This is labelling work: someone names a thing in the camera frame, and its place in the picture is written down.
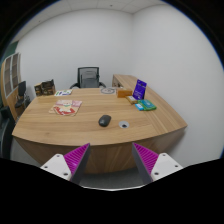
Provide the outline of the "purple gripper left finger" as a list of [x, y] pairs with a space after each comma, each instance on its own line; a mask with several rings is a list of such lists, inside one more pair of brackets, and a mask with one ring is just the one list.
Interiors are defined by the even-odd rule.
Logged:
[[80, 146], [69, 153], [55, 154], [41, 169], [65, 180], [79, 184], [85, 171], [90, 155], [90, 144]]

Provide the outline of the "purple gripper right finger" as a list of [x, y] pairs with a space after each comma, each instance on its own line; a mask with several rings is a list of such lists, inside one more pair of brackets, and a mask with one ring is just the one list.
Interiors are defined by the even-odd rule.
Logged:
[[132, 144], [132, 155], [144, 184], [149, 184], [182, 169], [182, 166], [167, 153], [157, 154], [137, 143]]

